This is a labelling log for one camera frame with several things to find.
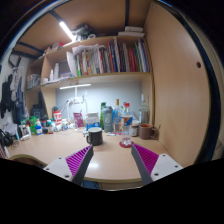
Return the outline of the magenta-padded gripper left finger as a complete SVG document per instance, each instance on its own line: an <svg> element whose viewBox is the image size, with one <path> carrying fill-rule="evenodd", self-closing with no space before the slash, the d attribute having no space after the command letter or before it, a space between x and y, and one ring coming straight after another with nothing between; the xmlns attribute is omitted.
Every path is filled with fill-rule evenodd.
<svg viewBox="0 0 224 224"><path fill-rule="evenodd" d="M44 170L81 186L93 154L93 146L89 145L66 158L55 159Z"/></svg>

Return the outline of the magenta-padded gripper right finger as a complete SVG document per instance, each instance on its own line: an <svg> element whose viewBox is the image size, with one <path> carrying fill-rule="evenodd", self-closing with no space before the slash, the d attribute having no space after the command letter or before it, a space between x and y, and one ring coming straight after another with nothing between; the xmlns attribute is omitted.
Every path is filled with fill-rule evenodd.
<svg viewBox="0 0 224 224"><path fill-rule="evenodd" d="M131 154L136 162L144 185L150 184L182 169L182 166L168 154L156 153L133 144Z"/></svg>

